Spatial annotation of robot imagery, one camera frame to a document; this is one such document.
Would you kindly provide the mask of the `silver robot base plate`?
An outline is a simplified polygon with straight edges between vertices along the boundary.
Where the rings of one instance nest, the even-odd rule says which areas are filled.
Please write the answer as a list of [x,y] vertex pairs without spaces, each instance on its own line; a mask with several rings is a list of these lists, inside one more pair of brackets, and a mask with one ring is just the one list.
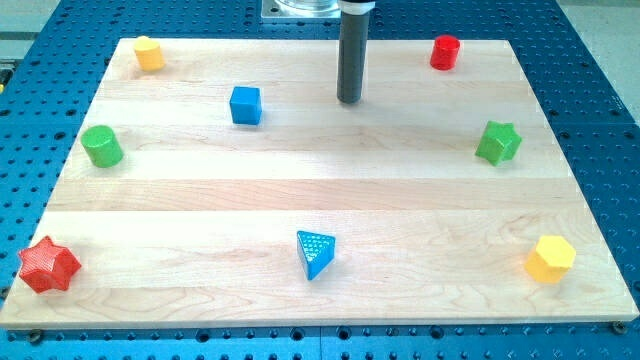
[[262,0],[266,19],[331,19],[340,16],[337,0]]

